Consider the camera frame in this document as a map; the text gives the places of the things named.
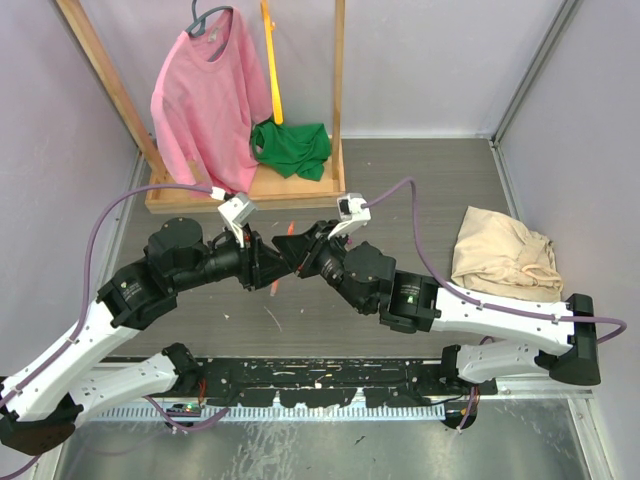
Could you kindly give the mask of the orange highlighter pen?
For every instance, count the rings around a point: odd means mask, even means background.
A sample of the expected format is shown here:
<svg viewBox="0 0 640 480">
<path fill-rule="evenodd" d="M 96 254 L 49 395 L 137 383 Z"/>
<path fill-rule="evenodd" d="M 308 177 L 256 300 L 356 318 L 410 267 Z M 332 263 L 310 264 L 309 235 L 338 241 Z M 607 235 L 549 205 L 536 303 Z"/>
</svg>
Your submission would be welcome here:
<svg viewBox="0 0 640 480">
<path fill-rule="evenodd" d="M 294 230 L 295 230 L 295 221 L 291 221 L 288 229 L 287 229 L 287 235 L 293 235 L 294 234 Z M 278 287 L 279 287 L 279 280 L 276 280 L 272 283 L 271 288 L 270 288 L 270 296 L 271 297 L 275 297 L 278 291 Z"/>
</svg>

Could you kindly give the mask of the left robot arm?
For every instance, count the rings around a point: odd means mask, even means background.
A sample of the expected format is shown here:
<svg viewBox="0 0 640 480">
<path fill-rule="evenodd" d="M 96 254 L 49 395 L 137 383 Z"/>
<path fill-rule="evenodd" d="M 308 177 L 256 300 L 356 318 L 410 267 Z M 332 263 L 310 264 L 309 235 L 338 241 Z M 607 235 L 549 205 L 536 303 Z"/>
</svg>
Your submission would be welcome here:
<svg viewBox="0 0 640 480">
<path fill-rule="evenodd" d="M 248 226 L 224 230 L 211 242 L 201 225 L 173 218 L 149 237 L 144 256 L 98 291 L 83 323 L 36 361 L 1 384 L 1 443 L 41 455 L 68 439 L 86 420 L 132 399 L 173 391 L 198 394 L 201 366 L 174 343 L 141 365 L 99 380 L 90 370 L 116 347 L 177 307 L 179 293 L 235 277 L 247 290 L 288 275 L 283 256 Z"/>
</svg>

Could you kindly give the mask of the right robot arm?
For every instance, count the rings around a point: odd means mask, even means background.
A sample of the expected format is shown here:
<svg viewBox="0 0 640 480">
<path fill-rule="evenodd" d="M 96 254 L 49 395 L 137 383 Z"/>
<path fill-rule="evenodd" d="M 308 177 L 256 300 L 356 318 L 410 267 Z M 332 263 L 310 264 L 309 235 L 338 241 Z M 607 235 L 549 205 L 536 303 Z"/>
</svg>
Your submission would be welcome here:
<svg viewBox="0 0 640 480">
<path fill-rule="evenodd" d="M 400 333 L 467 332 L 483 345 L 442 351 L 438 379 L 459 394 L 496 377 L 547 373 L 558 382 L 596 386 L 601 381 L 591 297 L 532 302 L 466 291 L 432 276 L 397 268 L 394 258 L 368 242 L 353 248 L 319 221 L 304 233 L 272 243 L 299 278 L 322 277 L 358 313 L 376 314 Z"/>
</svg>

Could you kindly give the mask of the wooden rack base tray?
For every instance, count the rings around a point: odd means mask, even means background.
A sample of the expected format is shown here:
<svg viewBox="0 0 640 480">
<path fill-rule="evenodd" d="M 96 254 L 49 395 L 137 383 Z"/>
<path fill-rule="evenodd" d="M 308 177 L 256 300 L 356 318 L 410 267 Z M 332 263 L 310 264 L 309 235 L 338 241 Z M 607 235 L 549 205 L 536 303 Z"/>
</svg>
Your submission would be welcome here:
<svg viewBox="0 0 640 480">
<path fill-rule="evenodd" d="M 260 210 L 332 207 L 346 191 L 342 141 L 338 143 L 337 156 L 330 156 L 324 165 L 322 178 L 317 182 L 297 175 L 284 178 L 260 165 L 248 196 Z M 218 205 L 210 196 L 181 189 L 153 190 L 145 197 L 145 206 L 152 214 L 210 213 Z"/>
</svg>

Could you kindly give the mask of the green cloth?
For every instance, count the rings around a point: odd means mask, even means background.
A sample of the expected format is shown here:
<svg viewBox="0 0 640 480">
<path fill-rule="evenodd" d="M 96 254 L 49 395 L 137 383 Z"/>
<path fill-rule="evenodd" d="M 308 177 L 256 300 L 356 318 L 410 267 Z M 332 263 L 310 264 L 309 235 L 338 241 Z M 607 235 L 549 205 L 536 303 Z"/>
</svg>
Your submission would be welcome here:
<svg viewBox="0 0 640 480">
<path fill-rule="evenodd" d="M 267 120 L 250 136 L 255 159 L 283 178 L 293 175 L 319 182 L 331 155 L 331 143 L 322 123 L 287 126 Z"/>
</svg>

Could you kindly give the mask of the pink shirt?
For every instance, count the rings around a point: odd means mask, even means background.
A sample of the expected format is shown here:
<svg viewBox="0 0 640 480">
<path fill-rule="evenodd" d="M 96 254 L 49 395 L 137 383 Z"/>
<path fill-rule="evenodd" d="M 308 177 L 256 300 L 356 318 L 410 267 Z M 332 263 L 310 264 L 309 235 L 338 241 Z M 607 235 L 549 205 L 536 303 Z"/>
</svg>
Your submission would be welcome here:
<svg viewBox="0 0 640 480">
<path fill-rule="evenodd" d="M 271 95 L 241 13 L 223 10 L 199 37 L 181 33 L 150 105 L 159 153 L 177 183 L 248 192 L 258 167 L 254 125 L 272 115 Z"/>
</svg>

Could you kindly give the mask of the yellow hanger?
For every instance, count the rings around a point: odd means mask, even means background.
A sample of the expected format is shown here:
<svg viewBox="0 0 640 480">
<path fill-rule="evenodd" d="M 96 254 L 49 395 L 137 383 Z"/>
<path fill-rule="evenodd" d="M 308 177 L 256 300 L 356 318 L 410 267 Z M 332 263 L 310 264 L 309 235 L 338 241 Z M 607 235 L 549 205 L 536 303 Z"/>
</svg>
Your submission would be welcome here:
<svg viewBox="0 0 640 480">
<path fill-rule="evenodd" d="M 274 122 L 277 125 L 281 125 L 284 121 L 281 93 L 278 81 L 275 48 L 273 40 L 273 32 L 275 30 L 275 23 L 271 19 L 269 3 L 267 0 L 260 1 L 261 15 L 265 32 L 265 44 L 267 51 L 267 61 L 269 69 L 271 100 L 273 109 Z"/>
</svg>

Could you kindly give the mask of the beige cloth bag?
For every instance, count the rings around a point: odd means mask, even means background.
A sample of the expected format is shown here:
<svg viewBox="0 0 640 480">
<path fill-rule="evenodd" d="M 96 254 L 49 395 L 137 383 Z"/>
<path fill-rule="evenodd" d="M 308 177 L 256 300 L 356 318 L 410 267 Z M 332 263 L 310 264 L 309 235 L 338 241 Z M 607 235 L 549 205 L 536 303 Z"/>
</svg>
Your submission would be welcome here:
<svg viewBox="0 0 640 480">
<path fill-rule="evenodd" d="M 552 241 L 512 217 L 469 206 L 454 246 L 451 282 L 535 304 L 558 303 L 564 282 Z"/>
</svg>

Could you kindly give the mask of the grey clothes hanger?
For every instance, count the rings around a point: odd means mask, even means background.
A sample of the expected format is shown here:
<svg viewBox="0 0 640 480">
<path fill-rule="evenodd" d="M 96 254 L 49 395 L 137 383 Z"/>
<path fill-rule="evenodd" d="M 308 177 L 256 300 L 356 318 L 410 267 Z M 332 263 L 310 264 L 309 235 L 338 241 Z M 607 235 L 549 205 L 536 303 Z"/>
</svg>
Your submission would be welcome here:
<svg viewBox="0 0 640 480">
<path fill-rule="evenodd" d="M 188 45 L 209 63 L 224 53 L 232 35 L 234 8 L 222 5 L 198 12 L 197 1 L 191 2 L 193 21 L 187 27 Z"/>
</svg>

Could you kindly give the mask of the wooden rack right post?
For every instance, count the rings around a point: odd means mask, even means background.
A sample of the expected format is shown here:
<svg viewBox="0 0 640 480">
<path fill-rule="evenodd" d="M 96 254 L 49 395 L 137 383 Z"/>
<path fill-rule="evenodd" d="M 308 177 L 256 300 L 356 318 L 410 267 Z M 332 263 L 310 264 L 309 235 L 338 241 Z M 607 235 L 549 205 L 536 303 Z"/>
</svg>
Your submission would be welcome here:
<svg viewBox="0 0 640 480">
<path fill-rule="evenodd" d="M 341 140 L 341 110 L 344 65 L 344 36 L 345 36 L 346 1 L 335 1 L 334 26 L 334 77 L 333 77 L 333 121 L 332 121 L 332 177 L 336 184 L 335 190 L 344 192 L 345 172 Z"/>
</svg>

